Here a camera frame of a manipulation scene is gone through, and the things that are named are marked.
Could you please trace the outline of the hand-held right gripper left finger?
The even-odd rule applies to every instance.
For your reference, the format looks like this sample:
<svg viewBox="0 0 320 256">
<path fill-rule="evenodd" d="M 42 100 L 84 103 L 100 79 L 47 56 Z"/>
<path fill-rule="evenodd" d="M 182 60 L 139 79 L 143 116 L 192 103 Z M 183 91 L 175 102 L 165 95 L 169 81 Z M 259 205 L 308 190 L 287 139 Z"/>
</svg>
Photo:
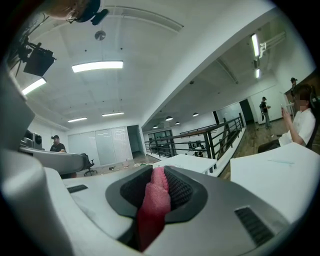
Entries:
<svg viewBox="0 0 320 256">
<path fill-rule="evenodd" d="M 64 179 L 83 213 L 111 238 L 139 249 L 137 212 L 153 167 L 143 165 L 105 175 Z"/>
</svg>

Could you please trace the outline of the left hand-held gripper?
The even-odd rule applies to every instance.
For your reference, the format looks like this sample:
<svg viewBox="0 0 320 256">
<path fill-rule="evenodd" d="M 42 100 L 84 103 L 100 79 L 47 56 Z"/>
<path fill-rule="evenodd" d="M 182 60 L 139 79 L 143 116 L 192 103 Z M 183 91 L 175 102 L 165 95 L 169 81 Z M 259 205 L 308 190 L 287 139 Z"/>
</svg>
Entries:
<svg viewBox="0 0 320 256">
<path fill-rule="evenodd" d="M 46 167 L 56 170 L 60 175 L 82 171 L 87 159 L 82 154 L 44 151 L 42 136 L 27 130 L 20 141 L 19 151 L 31 155 Z"/>
</svg>

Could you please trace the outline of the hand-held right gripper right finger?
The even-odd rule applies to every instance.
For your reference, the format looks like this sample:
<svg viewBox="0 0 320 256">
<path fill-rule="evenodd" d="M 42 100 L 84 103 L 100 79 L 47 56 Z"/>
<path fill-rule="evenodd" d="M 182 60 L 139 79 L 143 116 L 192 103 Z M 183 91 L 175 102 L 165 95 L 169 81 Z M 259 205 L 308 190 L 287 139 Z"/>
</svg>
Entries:
<svg viewBox="0 0 320 256">
<path fill-rule="evenodd" d="M 289 227 L 278 210 L 234 182 L 173 166 L 164 171 L 189 188 L 165 216 L 149 256 L 244 255 Z"/>
</svg>

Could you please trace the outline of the pink cloth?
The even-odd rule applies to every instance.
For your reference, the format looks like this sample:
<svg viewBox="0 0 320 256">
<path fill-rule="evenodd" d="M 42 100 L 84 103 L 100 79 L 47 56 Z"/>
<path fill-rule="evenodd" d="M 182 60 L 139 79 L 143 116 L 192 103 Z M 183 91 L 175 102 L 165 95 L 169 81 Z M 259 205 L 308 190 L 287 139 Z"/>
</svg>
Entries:
<svg viewBox="0 0 320 256">
<path fill-rule="evenodd" d="M 150 182 L 146 184 L 145 195 L 137 212 L 138 246 L 143 252 L 157 238 L 165 227 L 165 216 L 171 211 L 169 183 L 164 167 L 152 170 Z"/>
</svg>

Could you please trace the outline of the frosted glass partition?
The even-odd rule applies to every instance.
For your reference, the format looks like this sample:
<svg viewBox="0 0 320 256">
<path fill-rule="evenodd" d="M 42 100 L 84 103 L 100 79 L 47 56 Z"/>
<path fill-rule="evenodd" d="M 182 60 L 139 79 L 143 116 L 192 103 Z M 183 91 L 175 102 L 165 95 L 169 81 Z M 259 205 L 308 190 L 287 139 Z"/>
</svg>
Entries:
<svg viewBox="0 0 320 256">
<path fill-rule="evenodd" d="M 71 153 L 87 154 L 97 167 L 123 163 L 133 158 L 125 126 L 71 134 L 68 136 L 68 146 Z"/>
</svg>

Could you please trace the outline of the white table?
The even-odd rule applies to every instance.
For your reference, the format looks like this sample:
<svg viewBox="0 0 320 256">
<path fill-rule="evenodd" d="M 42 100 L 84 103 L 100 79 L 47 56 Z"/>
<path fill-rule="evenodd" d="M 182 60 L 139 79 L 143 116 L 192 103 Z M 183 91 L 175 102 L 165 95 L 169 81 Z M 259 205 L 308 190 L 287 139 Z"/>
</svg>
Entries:
<svg viewBox="0 0 320 256">
<path fill-rule="evenodd" d="M 320 182 L 320 155 L 297 143 L 230 160 L 230 180 L 290 223 L 307 211 Z"/>
<path fill-rule="evenodd" d="M 201 174 L 208 174 L 210 172 L 210 169 L 213 169 L 216 163 L 216 159 L 178 154 L 165 160 L 153 163 L 152 166 L 154 168 L 171 166 L 194 171 Z"/>
</svg>

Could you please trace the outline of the black metal railing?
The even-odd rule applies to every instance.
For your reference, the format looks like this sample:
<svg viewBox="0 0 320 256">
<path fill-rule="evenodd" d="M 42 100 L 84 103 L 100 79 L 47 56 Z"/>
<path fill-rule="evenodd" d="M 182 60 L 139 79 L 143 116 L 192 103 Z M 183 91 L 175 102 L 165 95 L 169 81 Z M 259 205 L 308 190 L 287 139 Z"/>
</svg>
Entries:
<svg viewBox="0 0 320 256">
<path fill-rule="evenodd" d="M 223 123 L 173 135 L 166 130 L 161 135 L 149 135 L 144 142 L 146 152 L 154 157 L 171 158 L 179 154 L 219 160 L 244 131 L 242 114 Z"/>
</svg>

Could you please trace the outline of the black chest monitor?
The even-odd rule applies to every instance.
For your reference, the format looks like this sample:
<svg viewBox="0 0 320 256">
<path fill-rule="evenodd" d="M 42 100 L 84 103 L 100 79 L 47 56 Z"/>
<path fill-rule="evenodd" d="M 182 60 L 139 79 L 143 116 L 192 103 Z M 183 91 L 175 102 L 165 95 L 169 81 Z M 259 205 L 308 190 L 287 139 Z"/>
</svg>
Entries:
<svg viewBox="0 0 320 256">
<path fill-rule="evenodd" d="M 34 49 L 29 57 L 26 58 L 24 73 L 43 77 L 50 66 L 56 61 L 54 53 L 42 48 Z"/>
</svg>

